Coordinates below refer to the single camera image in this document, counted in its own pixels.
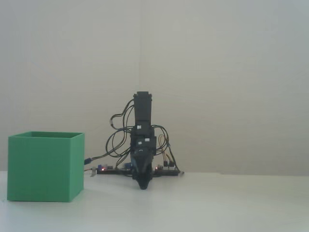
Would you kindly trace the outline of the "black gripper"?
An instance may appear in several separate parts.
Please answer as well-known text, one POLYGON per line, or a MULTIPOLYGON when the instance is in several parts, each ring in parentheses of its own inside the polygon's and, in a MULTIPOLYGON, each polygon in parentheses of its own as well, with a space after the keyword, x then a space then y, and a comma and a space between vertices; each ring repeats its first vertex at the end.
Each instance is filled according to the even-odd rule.
POLYGON ((153 178, 152 161, 156 155, 157 137, 144 137, 131 135, 130 136, 130 155, 132 166, 132 178, 137 181, 140 189, 148 188, 150 181, 153 178))

